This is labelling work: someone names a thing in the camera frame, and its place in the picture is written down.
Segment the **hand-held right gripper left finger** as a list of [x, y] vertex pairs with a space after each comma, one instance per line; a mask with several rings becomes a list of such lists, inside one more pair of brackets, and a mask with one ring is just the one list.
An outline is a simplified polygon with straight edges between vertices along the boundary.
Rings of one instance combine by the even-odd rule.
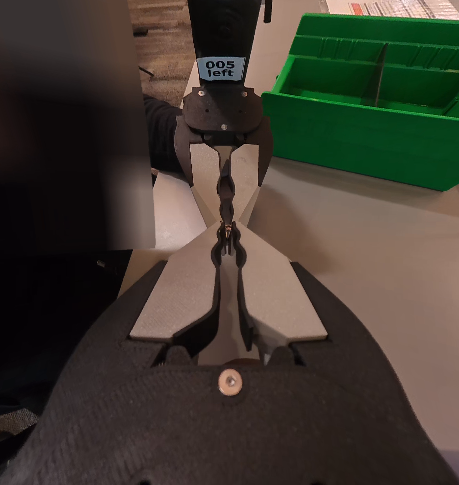
[[219, 327], [221, 223], [215, 223], [172, 254], [129, 337], [183, 346], [197, 355]]

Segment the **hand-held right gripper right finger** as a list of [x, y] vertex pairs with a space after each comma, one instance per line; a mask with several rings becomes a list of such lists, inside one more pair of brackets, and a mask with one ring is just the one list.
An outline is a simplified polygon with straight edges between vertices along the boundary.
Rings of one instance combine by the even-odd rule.
[[233, 223], [239, 328], [245, 349], [263, 355], [328, 333], [292, 262], [246, 226]]

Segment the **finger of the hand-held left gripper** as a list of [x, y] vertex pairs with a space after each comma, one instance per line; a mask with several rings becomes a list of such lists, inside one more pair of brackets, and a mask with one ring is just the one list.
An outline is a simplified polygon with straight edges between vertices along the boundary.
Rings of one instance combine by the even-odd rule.
[[218, 187], [221, 176], [220, 154], [206, 144], [191, 144], [193, 197], [207, 228], [221, 223]]
[[259, 147], [256, 144], [244, 144], [231, 153], [233, 221], [243, 226], [248, 226], [259, 195], [258, 156]]

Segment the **green plastic bin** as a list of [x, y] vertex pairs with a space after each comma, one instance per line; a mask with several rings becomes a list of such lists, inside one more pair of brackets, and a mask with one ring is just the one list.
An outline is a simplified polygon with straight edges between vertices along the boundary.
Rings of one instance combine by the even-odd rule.
[[[363, 106], [385, 43], [378, 107]], [[262, 99], [274, 156], [436, 191], [459, 184], [459, 21], [304, 14]]]

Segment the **person's left forearm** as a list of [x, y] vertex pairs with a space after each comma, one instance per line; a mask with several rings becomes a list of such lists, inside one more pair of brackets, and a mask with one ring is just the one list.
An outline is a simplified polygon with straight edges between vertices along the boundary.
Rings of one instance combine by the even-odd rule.
[[177, 117], [182, 115], [182, 109], [148, 94], [143, 94], [143, 104], [151, 167], [163, 172], [181, 174], [183, 170], [175, 152], [174, 136]]

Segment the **grey desk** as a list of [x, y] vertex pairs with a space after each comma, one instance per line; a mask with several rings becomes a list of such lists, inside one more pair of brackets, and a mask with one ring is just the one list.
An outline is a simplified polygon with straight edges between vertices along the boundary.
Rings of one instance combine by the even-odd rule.
[[[257, 95], [313, 7], [273, 1], [269, 23], [261, 7], [245, 77]], [[433, 444], [459, 458], [459, 184], [435, 191], [273, 153], [246, 227], [364, 324]]]

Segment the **black bin divider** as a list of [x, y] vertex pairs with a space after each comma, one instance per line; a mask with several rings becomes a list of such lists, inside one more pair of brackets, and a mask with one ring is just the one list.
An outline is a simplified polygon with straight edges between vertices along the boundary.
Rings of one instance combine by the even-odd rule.
[[385, 43], [379, 53], [372, 75], [361, 97], [360, 104], [363, 106], [378, 107], [388, 46], [389, 44]]

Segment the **white paper sheet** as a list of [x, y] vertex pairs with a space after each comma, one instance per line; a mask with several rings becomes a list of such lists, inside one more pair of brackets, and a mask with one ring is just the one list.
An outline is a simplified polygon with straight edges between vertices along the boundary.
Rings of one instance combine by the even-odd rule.
[[459, 21], [451, 1], [318, 1], [330, 15], [382, 16]]

